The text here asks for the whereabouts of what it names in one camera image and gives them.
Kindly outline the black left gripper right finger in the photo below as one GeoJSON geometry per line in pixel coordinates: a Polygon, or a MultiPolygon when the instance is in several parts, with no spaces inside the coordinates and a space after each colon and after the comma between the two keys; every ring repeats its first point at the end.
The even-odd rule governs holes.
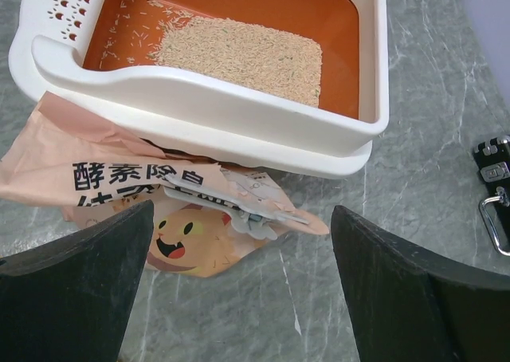
{"type": "Polygon", "coordinates": [[[331,240],[361,361],[507,361],[509,277],[337,206],[331,240]]]}

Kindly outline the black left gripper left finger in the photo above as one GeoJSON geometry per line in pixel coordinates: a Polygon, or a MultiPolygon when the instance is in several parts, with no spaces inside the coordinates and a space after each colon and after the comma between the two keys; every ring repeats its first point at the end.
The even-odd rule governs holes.
{"type": "Polygon", "coordinates": [[[3,361],[115,361],[154,229],[138,203],[1,260],[3,361]]]}

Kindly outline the pink cat litter bag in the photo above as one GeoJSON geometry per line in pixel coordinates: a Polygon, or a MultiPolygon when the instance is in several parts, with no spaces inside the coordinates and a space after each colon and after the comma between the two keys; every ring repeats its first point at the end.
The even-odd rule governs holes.
{"type": "Polygon", "coordinates": [[[60,207],[80,228],[152,202],[147,266],[195,277],[221,273],[291,230],[329,231],[264,172],[171,154],[50,92],[2,158],[1,196],[60,207]]]}

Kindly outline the white orange litter box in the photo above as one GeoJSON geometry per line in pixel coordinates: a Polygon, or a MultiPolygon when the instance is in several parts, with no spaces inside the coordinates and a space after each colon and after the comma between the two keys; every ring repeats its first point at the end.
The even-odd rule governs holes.
{"type": "Polygon", "coordinates": [[[339,179],[390,117],[386,0],[21,0],[9,51],[32,100],[62,96],[163,148],[339,179]],[[149,58],[165,22],[230,18],[311,38],[318,107],[149,58]]]}

